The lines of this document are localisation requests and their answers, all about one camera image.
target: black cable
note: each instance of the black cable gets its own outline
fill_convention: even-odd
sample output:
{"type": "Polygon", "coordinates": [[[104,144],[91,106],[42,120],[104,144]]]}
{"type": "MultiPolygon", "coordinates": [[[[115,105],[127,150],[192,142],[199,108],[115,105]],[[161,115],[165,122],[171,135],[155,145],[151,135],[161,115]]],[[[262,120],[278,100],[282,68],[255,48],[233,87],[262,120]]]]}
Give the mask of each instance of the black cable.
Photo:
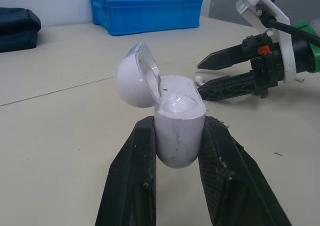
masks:
{"type": "Polygon", "coordinates": [[[278,22],[274,19],[270,19],[267,22],[269,28],[274,28],[276,30],[280,30],[286,32],[290,35],[297,36],[298,38],[307,41],[309,44],[312,44],[318,48],[320,48],[320,37],[315,36],[311,33],[305,32],[299,28],[293,27],[291,25],[287,25],[281,22],[278,22]]]}
{"type": "Polygon", "coordinates": [[[270,12],[270,10],[262,3],[256,5],[256,10],[257,12],[261,11],[262,14],[259,16],[259,19],[263,26],[265,26],[266,28],[273,28],[276,30],[286,32],[290,35],[296,36],[301,40],[307,41],[309,44],[312,44],[320,48],[320,37],[305,32],[291,25],[278,22],[274,15],[270,12]]]}

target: white table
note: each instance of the white table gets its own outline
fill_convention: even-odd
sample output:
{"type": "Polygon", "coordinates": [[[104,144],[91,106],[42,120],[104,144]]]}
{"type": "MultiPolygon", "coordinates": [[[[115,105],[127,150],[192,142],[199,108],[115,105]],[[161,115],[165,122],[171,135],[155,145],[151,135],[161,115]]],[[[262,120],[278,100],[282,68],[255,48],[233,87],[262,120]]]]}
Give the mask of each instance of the white table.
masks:
{"type": "MultiPolygon", "coordinates": [[[[240,44],[250,27],[201,18],[200,27],[111,36],[100,26],[43,28],[36,49],[0,55],[0,225],[93,226],[109,166],[152,108],[118,97],[117,63],[146,42],[161,75],[207,79],[245,73],[242,63],[199,71],[208,53],[240,44]]],[[[270,89],[270,98],[206,101],[256,160],[292,225],[320,222],[320,81],[270,89]]],[[[157,162],[157,225],[210,226],[198,162],[157,162]]]]}

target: gray wall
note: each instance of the gray wall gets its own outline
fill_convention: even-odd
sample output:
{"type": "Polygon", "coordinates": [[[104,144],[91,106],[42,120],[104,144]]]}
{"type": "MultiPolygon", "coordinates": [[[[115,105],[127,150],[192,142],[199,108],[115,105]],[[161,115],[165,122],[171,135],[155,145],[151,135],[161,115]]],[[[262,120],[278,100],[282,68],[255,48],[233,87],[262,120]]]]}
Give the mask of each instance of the gray wall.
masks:
{"type": "MultiPolygon", "coordinates": [[[[236,9],[238,0],[211,0],[209,17],[237,24],[249,25],[236,9]]],[[[276,5],[290,18],[296,21],[320,18],[320,0],[275,0],[276,5]]]]}

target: earbud charging case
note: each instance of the earbud charging case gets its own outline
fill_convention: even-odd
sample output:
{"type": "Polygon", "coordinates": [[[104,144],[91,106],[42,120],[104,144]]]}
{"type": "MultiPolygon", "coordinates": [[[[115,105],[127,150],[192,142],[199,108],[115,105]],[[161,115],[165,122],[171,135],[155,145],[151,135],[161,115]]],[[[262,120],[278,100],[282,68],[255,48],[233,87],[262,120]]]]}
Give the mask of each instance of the earbud charging case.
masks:
{"type": "Polygon", "coordinates": [[[156,153],[171,168],[190,165],[198,156],[206,106],[194,82],[184,76],[160,77],[147,45],[134,46],[118,65],[116,89],[128,104],[154,107],[156,153]]]}

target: blue plastic bin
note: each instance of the blue plastic bin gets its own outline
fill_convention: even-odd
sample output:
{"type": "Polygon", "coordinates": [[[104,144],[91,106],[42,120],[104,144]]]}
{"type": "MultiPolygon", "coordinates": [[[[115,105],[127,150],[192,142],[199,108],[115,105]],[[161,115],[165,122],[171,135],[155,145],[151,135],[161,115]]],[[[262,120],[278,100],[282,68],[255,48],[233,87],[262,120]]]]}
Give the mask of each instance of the blue plastic bin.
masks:
{"type": "Polygon", "coordinates": [[[92,21],[111,35],[195,28],[203,0],[90,0],[92,21]]]}

